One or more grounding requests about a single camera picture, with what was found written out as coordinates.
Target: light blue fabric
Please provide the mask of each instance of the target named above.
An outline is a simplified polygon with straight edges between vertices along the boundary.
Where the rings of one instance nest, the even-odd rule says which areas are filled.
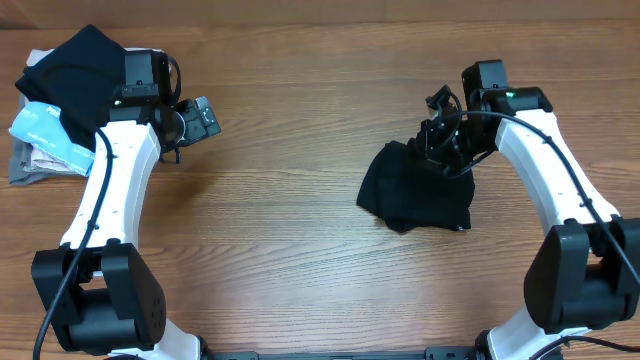
[[[13,121],[9,133],[62,161],[69,169],[89,176],[95,154],[71,142],[60,124],[60,108],[37,101],[28,103]]]

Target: wood grain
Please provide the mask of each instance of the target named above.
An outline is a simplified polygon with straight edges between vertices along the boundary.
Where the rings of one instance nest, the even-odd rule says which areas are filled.
[[[0,359],[30,358],[44,314],[33,253],[57,246],[85,181],[7,185],[19,77],[32,48],[73,31],[3,31],[0,48]],[[141,252],[171,319],[216,350],[416,350],[471,344],[522,306],[543,234],[526,190],[494,155],[476,170],[473,229],[399,236],[355,205],[385,142],[406,141],[424,97],[502,58],[538,85],[594,185],[640,216],[640,21],[522,21],[110,30],[162,48],[184,96],[208,96],[223,132],[157,165]],[[638,344],[640,322],[597,336]],[[62,355],[55,337],[44,359]],[[570,359],[613,357],[576,345]]]
[[[1,0],[0,4],[2,1],[14,2],[32,20],[8,25],[39,29],[78,29],[88,23],[138,28],[640,17],[640,3],[629,0]],[[15,17],[24,16],[15,13]]]

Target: black cloth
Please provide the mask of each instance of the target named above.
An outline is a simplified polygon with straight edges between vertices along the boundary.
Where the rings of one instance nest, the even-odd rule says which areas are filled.
[[[60,108],[60,122],[72,142],[95,150],[95,132],[106,125],[98,110],[125,83],[125,49],[88,25],[24,69],[16,87],[30,101]]]
[[[418,226],[467,230],[474,190],[471,171],[445,178],[413,159],[407,145],[392,141],[373,159],[357,204],[398,233]]]

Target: wooden tabletop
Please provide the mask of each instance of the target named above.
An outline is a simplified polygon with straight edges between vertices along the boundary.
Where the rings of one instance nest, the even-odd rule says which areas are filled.
[[[13,86],[31,49],[74,31],[0,32],[0,358],[29,359],[43,306],[37,250],[58,246],[81,178],[8,185]],[[406,142],[424,97],[503,59],[513,86],[540,86],[596,188],[640,217],[640,22],[442,22],[106,31],[175,57],[183,96],[206,95],[223,132],[156,165],[140,251],[169,317],[215,350],[418,350],[471,345],[522,305],[544,234],[499,154],[475,171],[472,226],[398,235],[355,204],[386,142]],[[640,345],[640,320],[597,337]],[[53,332],[43,359],[63,355]],[[619,356],[576,344],[570,359]]]

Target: camera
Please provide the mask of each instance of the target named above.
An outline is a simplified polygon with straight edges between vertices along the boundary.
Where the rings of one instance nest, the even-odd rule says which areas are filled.
[[[170,64],[177,74],[171,90]],[[114,91],[106,113],[108,121],[136,120],[151,124],[162,153],[174,150],[180,162],[180,147],[186,147],[220,133],[220,125],[205,96],[179,101],[181,77],[178,63],[155,50],[128,51],[124,58],[125,83]]]

